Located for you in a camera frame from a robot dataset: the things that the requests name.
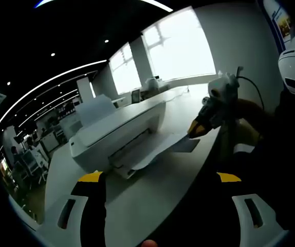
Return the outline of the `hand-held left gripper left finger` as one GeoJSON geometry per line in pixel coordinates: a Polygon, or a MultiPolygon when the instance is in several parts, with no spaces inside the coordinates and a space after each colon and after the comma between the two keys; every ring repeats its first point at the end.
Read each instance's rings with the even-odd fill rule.
{"type": "Polygon", "coordinates": [[[48,246],[106,246],[106,183],[101,171],[79,178],[70,194],[45,212],[42,236],[48,246]]]}

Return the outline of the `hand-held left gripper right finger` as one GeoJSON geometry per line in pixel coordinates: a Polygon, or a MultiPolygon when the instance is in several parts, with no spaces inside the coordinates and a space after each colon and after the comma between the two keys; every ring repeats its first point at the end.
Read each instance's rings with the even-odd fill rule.
{"type": "Polygon", "coordinates": [[[276,219],[275,210],[255,191],[255,186],[230,173],[217,175],[234,203],[240,246],[281,246],[289,235],[276,219]]]}

